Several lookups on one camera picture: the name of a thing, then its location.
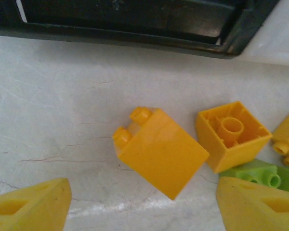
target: white marble surface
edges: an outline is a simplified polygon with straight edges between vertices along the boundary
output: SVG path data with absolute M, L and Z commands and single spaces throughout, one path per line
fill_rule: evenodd
M 207 165 L 170 201 L 117 160 L 110 137 L 138 105 L 196 137 L 198 111 L 236 100 L 273 130 L 289 112 L 289 67 L 0 37 L 0 194 L 67 177 L 65 231 L 224 231 Z M 269 146 L 259 158 L 281 164 Z

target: green lego brick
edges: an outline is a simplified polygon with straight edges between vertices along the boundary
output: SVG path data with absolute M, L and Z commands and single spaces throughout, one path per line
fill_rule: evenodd
M 279 186 L 279 189 L 289 192 L 289 169 L 277 167 L 277 173 L 281 178 L 281 185 Z
M 277 173 L 277 166 L 257 159 L 231 168 L 219 175 L 220 177 L 235 177 L 273 188 L 278 188 L 281 184 L 281 178 Z

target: black plastic object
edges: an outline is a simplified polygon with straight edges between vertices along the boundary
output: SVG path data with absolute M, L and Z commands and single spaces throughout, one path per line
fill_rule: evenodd
M 0 35 L 231 58 L 244 50 L 279 0 L 17 1 L 0 0 Z

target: black frame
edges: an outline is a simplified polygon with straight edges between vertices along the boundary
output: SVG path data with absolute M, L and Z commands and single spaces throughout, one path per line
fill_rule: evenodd
M 24 23 L 15 0 L 0 0 L 0 35 L 29 39 L 111 43 L 230 59 L 240 55 L 279 0 L 250 0 L 221 45 L 97 28 Z

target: white surface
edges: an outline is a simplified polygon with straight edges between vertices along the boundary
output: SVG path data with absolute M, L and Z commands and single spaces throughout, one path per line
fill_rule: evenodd
M 67 177 L 66 231 L 224 231 L 207 165 L 170 201 L 117 160 L 110 137 L 138 105 L 195 137 L 198 111 L 236 100 L 273 130 L 289 112 L 289 67 L 0 37 L 0 194 Z M 268 146 L 259 158 L 281 164 Z
M 280 0 L 238 59 L 289 65 L 289 0 Z

